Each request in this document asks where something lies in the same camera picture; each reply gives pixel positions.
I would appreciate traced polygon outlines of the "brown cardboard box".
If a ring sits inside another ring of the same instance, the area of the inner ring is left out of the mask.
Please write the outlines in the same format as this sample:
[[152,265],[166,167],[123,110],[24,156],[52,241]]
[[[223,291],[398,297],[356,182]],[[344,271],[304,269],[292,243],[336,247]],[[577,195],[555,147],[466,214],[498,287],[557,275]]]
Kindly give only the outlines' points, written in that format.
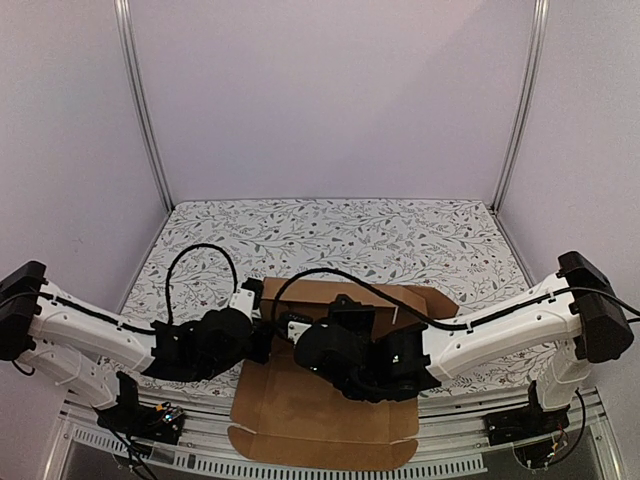
[[[374,285],[437,319],[456,316],[458,305],[429,286]],[[278,302],[276,315],[294,311],[319,319],[344,294],[393,320],[418,320],[354,283],[298,280]],[[329,382],[298,366],[293,346],[277,336],[265,365],[245,361],[227,435],[243,457],[262,463],[347,471],[385,471],[416,453],[417,399],[370,403],[350,400]]]

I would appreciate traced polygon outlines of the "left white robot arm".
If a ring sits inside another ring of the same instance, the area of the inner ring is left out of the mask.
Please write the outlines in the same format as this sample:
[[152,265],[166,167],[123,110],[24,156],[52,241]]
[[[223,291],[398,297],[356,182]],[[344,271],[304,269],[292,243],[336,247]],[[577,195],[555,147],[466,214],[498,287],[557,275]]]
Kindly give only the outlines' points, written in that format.
[[33,366],[56,384],[108,410],[128,434],[148,426],[131,397],[136,385],[91,360],[104,356],[143,376],[173,382],[210,380],[257,357],[264,284],[249,278],[219,310],[198,321],[148,326],[63,291],[29,261],[1,281],[1,358]]

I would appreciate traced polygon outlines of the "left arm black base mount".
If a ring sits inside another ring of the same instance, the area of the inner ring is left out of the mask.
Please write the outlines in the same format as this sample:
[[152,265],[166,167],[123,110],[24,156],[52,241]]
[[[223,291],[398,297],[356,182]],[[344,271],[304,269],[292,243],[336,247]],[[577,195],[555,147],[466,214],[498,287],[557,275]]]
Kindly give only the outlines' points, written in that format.
[[115,405],[96,410],[98,424],[128,437],[177,445],[186,419],[184,410],[170,402],[142,405],[136,381],[124,372],[117,372],[116,378],[119,392]]

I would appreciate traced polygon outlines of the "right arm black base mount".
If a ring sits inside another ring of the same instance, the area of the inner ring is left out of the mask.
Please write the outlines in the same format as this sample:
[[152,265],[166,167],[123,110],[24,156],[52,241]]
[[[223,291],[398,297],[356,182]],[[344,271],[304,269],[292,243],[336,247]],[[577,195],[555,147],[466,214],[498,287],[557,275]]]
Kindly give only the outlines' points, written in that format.
[[[569,405],[560,409],[545,411],[538,399],[537,382],[533,381],[527,390],[528,403],[525,406],[489,413],[482,417],[491,446],[503,445],[532,439],[542,435],[564,432],[569,426]],[[525,468],[542,469],[548,467],[558,449],[558,442],[547,438],[538,443],[516,447],[516,460]]]

